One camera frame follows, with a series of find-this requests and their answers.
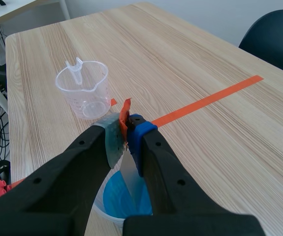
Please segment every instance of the white wall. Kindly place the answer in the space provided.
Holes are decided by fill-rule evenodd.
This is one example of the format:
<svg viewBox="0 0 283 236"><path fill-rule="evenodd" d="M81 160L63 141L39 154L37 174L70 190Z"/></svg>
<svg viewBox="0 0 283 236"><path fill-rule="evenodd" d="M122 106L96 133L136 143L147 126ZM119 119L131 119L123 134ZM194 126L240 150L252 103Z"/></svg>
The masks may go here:
<svg viewBox="0 0 283 236"><path fill-rule="evenodd" d="M283 0L149 0L158 7L238 46L249 27ZM138 0L66 0L72 18L128 5ZM64 20L57 3L25 12L2 26L6 34Z"/></svg>

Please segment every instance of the screw hole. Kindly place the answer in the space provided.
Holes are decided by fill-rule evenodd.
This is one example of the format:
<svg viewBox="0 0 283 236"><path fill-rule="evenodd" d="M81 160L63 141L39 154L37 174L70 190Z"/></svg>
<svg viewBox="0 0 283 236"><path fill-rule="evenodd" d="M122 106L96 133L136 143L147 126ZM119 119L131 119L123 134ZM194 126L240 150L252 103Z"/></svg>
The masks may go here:
<svg viewBox="0 0 283 236"><path fill-rule="evenodd" d="M179 179L179 180L177 181L177 184L179 184L179 185L181 185L181 186L184 186L184 185L185 185L185 181L182 180L182 179Z"/></svg>
<svg viewBox="0 0 283 236"><path fill-rule="evenodd" d="M33 180L33 183L34 183L34 184L38 184L38 183L40 183L41 181L42 181L41 178L36 178L36 179Z"/></svg>

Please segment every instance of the clear plastic measuring cup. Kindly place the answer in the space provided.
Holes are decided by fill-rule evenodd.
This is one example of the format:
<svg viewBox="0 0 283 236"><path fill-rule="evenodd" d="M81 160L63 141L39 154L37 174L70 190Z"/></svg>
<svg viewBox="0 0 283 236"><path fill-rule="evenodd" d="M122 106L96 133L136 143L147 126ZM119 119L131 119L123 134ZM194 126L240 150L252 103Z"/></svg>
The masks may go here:
<svg viewBox="0 0 283 236"><path fill-rule="evenodd" d="M76 58L74 66L68 61L66 65L57 75L55 83L76 116L97 119L105 115L111 107L106 65L79 58Z"/></svg>

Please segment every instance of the blue gripper pad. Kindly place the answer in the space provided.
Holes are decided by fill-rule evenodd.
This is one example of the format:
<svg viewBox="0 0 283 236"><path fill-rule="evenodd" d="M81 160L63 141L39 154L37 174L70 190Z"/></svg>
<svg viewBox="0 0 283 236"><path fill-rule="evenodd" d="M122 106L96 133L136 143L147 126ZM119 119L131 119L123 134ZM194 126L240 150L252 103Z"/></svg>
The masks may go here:
<svg viewBox="0 0 283 236"><path fill-rule="evenodd" d="M124 152L124 140L120 130L119 113L99 119L93 125L105 129L105 149L109 166L113 169Z"/></svg>
<svg viewBox="0 0 283 236"><path fill-rule="evenodd" d="M140 177L143 177L142 170L142 160L141 160L141 140L142 137L156 129L157 126L152 124L149 121L143 119L139 114L133 114L129 116L130 118L139 118L137 126L134 129L128 129L127 131L127 141L129 146L130 154L132 155L133 160L135 161L138 173Z"/></svg>

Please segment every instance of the orange tape strip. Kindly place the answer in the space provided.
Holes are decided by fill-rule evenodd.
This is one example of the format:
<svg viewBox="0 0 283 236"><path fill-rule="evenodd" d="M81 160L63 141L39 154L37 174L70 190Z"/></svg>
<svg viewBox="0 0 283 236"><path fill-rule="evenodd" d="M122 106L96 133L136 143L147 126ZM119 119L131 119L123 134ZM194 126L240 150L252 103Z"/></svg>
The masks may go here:
<svg viewBox="0 0 283 236"><path fill-rule="evenodd" d="M114 106L117 104L117 101L115 100L115 98L112 98L111 99L111 106Z"/></svg>
<svg viewBox="0 0 283 236"><path fill-rule="evenodd" d="M238 92L242 89L245 89L248 86L251 86L259 81L263 80L263 78L261 78L258 75L255 75L253 77L250 77L246 80L243 80L235 85L232 85L228 88L225 88L224 90L221 90L219 92L216 92L208 97L205 97L201 100L198 100L194 103L191 103L185 107L182 107L176 111L173 111L169 114L166 114L158 119L155 119L154 121L152 121L152 124L155 124L157 127L161 127L165 124L168 124L178 118L181 118L183 116L188 115L189 113L192 113L194 111L197 111L200 108L203 108L205 106L208 106L209 104L216 102L222 98L225 98L235 92Z"/></svg>

